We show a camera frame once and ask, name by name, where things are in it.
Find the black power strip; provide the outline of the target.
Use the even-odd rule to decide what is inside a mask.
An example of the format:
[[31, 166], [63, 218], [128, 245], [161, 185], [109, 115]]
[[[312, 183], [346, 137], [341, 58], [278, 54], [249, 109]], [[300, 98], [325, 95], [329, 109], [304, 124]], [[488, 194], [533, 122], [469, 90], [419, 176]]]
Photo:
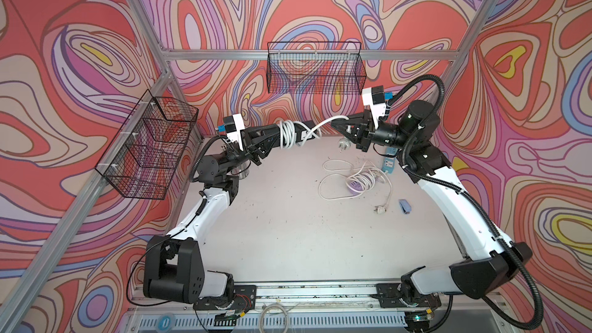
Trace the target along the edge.
[[303, 146], [311, 139], [321, 139], [322, 132], [320, 129], [336, 120], [348, 120], [348, 117], [343, 115], [329, 117], [313, 127], [306, 125], [302, 121], [282, 120], [277, 123], [280, 137], [279, 147], [283, 150], [289, 150], [294, 145]]

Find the blue power strip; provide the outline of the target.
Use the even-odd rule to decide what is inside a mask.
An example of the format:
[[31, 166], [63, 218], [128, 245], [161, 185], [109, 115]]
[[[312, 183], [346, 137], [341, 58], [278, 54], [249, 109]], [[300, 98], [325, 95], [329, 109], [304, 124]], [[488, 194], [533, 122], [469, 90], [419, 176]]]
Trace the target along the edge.
[[[358, 166], [348, 160], [328, 159], [322, 165], [326, 175], [319, 181], [317, 193], [322, 200], [329, 202], [354, 200], [365, 197], [368, 193], [374, 191], [379, 185], [385, 185], [387, 194], [383, 203], [374, 206], [373, 211], [376, 214], [385, 214], [393, 198], [394, 185], [390, 178], [393, 173], [393, 161], [391, 157], [382, 166], [365, 160]], [[353, 195], [347, 187], [348, 179], [359, 177], [371, 177], [376, 180], [376, 186], [364, 194]]]

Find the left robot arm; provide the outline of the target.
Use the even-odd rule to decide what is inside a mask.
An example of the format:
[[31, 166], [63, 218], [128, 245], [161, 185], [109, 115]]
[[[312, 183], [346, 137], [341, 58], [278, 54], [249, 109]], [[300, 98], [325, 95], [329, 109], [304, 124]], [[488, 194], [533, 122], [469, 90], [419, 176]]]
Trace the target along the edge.
[[284, 142], [280, 126], [268, 125], [228, 132], [205, 143], [191, 171], [192, 182], [203, 184], [201, 199], [175, 228], [152, 237], [141, 257], [143, 295], [152, 306], [206, 302], [226, 308], [234, 303], [232, 274], [206, 269], [200, 245], [237, 197], [240, 178], [232, 170], [247, 162], [261, 164]]

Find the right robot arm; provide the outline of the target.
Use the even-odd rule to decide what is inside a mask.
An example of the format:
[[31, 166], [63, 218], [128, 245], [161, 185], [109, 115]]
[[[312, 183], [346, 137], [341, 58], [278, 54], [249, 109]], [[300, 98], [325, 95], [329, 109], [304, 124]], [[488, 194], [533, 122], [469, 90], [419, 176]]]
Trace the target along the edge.
[[[395, 102], [425, 81], [436, 86], [435, 103], [414, 100], [397, 123], [389, 123], [387, 119]], [[431, 74], [416, 77], [391, 98], [381, 86], [364, 89], [364, 111], [331, 122], [331, 127], [359, 150], [367, 151], [372, 145], [396, 148], [399, 166], [434, 201], [456, 235], [461, 261], [439, 268], [418, 267], [404, 274], [394, 296], [404, 305], [413, 306], [431, 294], [450, 298], [465, 295], [484, 301], [510, 325], [535, 330], [544, 320], [544, 303], [526, 269], [533, 255], [530, 247], [513, 241], [495, 225], [462, 185], [446, 155], [430, 141], [440, 124], [438, 111], [445, 93], [444, 82]], [[510, 317], [488, 296], [518, 274], [523, 276], [533, 299], [533, 315], [525, 322]]]

